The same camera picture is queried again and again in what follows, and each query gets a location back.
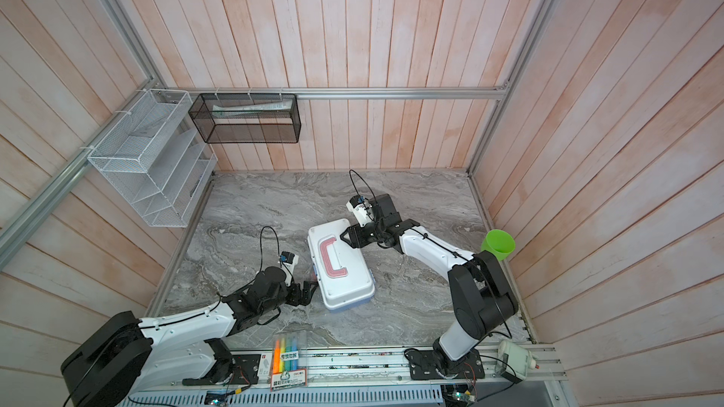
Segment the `white toolbox lid pink handle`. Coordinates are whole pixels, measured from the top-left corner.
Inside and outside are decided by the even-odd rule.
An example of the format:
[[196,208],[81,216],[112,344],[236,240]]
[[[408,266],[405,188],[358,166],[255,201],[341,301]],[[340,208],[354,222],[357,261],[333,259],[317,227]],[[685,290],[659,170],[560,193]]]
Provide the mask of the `white toolbox lid pink handle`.
[[347,219],[311,227],[307,244],[317,275],[322,300],[329,305],[348,303],[375,294],[373,274],[360,249],[341,240],[351,226]]

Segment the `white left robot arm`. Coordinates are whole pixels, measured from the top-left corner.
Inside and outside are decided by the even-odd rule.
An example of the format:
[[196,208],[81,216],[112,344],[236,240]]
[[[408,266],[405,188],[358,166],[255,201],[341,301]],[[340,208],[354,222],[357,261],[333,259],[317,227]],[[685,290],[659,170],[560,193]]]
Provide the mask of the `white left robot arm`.
[[260,326],[284,304],[307,306],[318,283],[297,283],[279,267],[206,307],[167,317],[113,316],[61,364],[73,406],[115,406],[147,388],[228,384],[241,377],[226,337]]

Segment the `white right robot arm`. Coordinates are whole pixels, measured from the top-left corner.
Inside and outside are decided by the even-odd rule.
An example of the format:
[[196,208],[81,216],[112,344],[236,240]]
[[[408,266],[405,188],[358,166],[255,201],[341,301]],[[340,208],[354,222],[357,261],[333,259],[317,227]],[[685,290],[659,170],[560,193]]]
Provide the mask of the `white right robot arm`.
[[357,224],[342,232],[346,244],[362,249],[375,243],[396,250],[424,263],[448,282],[454,322],[435,340],[432,350],[405,352],[411,377],[454,378],[473,369],[479,358],[477,345],[518,313],[518,300],[495,254],[457,248],[416,220],[402,219],[388,194],[373,198],[355,195],[347,208]]

